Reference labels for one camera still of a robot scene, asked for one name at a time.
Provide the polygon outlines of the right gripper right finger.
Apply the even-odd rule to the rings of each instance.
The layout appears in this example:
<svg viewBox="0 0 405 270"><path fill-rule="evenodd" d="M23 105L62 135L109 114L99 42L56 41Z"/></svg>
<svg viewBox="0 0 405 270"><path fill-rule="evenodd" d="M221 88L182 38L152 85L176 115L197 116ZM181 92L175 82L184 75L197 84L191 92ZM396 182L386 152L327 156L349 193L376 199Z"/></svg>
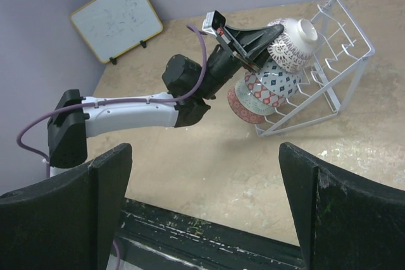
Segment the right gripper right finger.
<svg viewBox="0 0 405 270"><path fill-rule="evenodd" d="M404 269L404 191L289 142L278 159L306 269Z"/></svg>

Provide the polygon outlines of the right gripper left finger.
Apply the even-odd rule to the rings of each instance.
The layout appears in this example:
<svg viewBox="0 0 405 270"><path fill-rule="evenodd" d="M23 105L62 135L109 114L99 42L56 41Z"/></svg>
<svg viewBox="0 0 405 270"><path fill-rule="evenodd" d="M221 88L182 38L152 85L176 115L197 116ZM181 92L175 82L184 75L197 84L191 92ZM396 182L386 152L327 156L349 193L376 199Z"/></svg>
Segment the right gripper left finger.
<svg viewBox="0 0 405 270"><path fill-rule="evenodd" d="M1 196L1 269L106 269L132 147Z"/></svg>

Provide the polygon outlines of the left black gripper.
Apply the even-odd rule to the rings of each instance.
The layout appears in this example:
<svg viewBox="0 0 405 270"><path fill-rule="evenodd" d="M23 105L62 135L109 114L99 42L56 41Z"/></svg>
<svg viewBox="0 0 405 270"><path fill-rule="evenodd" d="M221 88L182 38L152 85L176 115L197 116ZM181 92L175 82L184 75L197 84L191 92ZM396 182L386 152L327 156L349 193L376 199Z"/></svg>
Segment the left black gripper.
<svg viewBox="0 0 405 270"><path fill-rule="evenodd" d="M211 76L233 76L239 69L259 71L271 58L268 48L284 32L276 24L253 30L223 27L224 34L216 35L218 44L207 60Z"/></svg>

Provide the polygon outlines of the white black-spoked bowl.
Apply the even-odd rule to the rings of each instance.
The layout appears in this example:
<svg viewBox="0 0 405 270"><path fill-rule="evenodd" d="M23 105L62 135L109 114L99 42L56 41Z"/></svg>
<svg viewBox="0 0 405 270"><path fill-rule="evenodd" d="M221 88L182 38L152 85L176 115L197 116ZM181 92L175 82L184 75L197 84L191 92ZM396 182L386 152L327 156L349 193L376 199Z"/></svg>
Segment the white black-spoked bowl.
<svg viewBox="0 0 405 270"><path fill-rule="evenodd" d="M282 25L283 32L267 47L267 51L279 67L289 73L300 73L318 43L318 32L307 19L278 18L267 26Z"/></svg>

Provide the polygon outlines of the light blue patterned bowl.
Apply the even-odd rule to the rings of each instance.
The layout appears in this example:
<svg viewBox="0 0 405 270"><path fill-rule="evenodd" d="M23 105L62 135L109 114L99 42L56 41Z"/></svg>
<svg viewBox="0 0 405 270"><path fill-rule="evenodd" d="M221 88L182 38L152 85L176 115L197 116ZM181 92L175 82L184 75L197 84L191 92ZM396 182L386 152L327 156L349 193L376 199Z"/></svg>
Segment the light blue patterned bowl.
<svg viewBox="0 0 405 270"><path fill-rule="evenodd" d="M258 80L270 91L282 97L291 97L298 93L303 72L290 73L279 67L274 61L267 61L256 73Z"/></svg>

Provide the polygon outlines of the white green-spoked bowl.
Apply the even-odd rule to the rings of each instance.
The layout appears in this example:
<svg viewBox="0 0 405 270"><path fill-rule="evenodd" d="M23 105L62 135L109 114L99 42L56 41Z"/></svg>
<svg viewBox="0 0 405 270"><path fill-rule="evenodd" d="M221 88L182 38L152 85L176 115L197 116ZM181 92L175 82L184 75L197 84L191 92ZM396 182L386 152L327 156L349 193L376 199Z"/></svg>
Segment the white green-spoked bowl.
<svg viewBox="0 0 405 270"><path fill-rule="evenodd" d="M261 116L268 116L275 113L275 109L272 106L262 103L253 96L243 80L239 80L235 84L235 93L240 103L252 113Z"/></svg>

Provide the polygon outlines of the black floral bowl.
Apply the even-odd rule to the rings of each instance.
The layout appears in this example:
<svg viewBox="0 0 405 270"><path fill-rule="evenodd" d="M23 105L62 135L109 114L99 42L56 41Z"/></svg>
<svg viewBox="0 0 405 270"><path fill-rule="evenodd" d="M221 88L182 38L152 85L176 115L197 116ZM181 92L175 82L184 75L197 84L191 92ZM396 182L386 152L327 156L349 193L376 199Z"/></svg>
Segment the black floral bowl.
<svg viewBox="0 0 405 270"><path fill-rule="evenodd" d="M235 93L235 89L231 88L228 90L227 93L227 101L228 105L230 106L231 110L243 121L250 124L259 124L265 121L264 116L260 116L255 114L245 108L237 98Z"/></svg>

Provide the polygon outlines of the dark blue triangle bowl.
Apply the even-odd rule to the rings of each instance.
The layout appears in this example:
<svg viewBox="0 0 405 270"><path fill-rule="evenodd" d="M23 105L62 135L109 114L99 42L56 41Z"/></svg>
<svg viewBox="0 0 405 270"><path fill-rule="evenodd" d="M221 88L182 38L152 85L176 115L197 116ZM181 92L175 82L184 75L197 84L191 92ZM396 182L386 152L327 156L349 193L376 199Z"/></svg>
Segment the dark blue triangle bowl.
<svg viewBox="0 0 405 270"><path fill-rule="evenodd" d="M244 81L250 93L263 104L272 107L280 107L286 104L286 98L268 90L253 73L245 72Z"/></svg>

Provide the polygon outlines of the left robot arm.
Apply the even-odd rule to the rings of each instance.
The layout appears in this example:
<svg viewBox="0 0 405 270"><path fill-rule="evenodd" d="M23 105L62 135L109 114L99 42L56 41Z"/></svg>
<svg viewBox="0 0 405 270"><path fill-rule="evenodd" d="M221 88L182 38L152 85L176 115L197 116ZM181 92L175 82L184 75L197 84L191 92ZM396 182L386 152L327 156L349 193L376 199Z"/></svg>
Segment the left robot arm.
<svg viewBox="0 0 405 270"><path fill-rule="evenodd" d="M100 134L149 126L186 127L201 121L210 109L207 100L240 68L263 67L270 57L267 47L281 36L282 25L240 30L215 27L218 44L202 64L176 54L162 75L166 92L143 97L84 97L79 90L64 92L47 122L49 174L83 164L87 139Z"/></svg>

